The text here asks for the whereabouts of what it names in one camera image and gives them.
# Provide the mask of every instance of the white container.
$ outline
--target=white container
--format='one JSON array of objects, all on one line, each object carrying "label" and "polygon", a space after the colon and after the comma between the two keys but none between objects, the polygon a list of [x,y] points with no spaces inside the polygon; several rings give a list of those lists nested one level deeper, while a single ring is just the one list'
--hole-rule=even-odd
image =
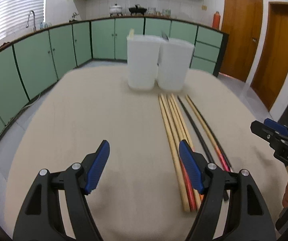
[{"label": "white container", "polygon": [[160,47],[158,86],[166,91],[180,91],[193,56],[194,45],[180,39],[169,38]]},{"label": "white container", "polygon": [[128,85],[133,89],[151,90],[157,77],[160,45],[164,40],[153,35],[127,37]]}]

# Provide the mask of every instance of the blue gripper pad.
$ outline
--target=blue gripper pad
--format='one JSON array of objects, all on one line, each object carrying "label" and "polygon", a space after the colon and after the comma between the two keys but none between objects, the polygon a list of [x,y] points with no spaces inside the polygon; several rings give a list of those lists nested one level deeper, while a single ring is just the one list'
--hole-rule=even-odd
[{"label": "blue gripper pad", "polygon": [[264,123],[265,126],[268,126],[271,129],[274,129],[275,131],[279,132],[283,136],[288,136],[288,129],[284,127],[283,125],[267,118],[265,119]]},{"label": "blue gripper pad", "polygon": [[109,151],[109,143],[108,141],[105,141],[100,150],[98,150],[97,157],[87,173],[87,184],[84,188],[87,194],[97,187],[99,178],[101,177],[108,160]]},{"label": "blue gripper pad", "polygon": [[184,164],[186,172],[188,173],[189,180],[192,187],[200,194],[204,193],[204,185],[202,182],[202,173],[191,155],[191,149],[185,145],[184,141],[180,142],[180,158]]}]

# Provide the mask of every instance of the white blinds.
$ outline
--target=white blinds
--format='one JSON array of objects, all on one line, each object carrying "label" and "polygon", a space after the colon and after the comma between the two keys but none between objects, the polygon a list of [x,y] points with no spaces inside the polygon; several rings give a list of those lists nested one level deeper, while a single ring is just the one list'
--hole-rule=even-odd
[{"label": "white blinds", "polygon": [[[36,26],[43,21],[44,0],[0,0],[0,40],[26,28],[28,12],[34,10]],[[29,26],[33,26],[33,14]]]}]

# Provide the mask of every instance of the beige tabletop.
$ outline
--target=beige tabletop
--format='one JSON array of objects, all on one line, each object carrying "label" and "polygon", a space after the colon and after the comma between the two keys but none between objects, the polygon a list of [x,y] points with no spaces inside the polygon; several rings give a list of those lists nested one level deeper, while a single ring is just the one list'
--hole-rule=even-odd
[{"label": "beige tabletop", "polygon": [[[7,182],[5,221],[12,236],[21,204],[39,170],[62,171],[93,153],[103,139],[110,157],[98,187],[86,197],[105,241],[185,240],[196,213],[184,213],[157,94],[127,85],[125,66],[82,68],[66,74],[33,117]],[[213,129],[236,172],[247,168],[275,222],[288,175],[269,144],[250,131],[254,116],[214,76],[189,70],[180,95],[189,94]],[[193,112],[183,98],[193,116]],[[189,124],[195,149],[203,152]],[[220,162],[198,124],[215,161]],[[66,233],[74,237],[63,191]],[[222,234],[223,204],[215,237]]]}]

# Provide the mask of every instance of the floor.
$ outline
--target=floor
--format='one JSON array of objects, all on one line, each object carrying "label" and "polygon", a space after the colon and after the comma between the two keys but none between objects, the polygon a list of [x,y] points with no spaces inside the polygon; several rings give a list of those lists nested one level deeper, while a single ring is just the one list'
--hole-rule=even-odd
[{"label": "floor", "polygon": [[[120,65],[122,63],[90,62],[85,64],[83,68],[117,64]],[[263,122],[267,117],[271,118],[258,96],[249,86],[245,85],[244,82],[224,75],[219,75],[218,79],[225,84],[242,103],[245,104],[257,120]],[[16,122],[14,122],[0,141],[0,226],[2,228],[5,226],[3,211],[5,205],[6,184],[12,160],[29,123],[48,94],[49,92],[42,95],[33,105],[28,107]]]}]

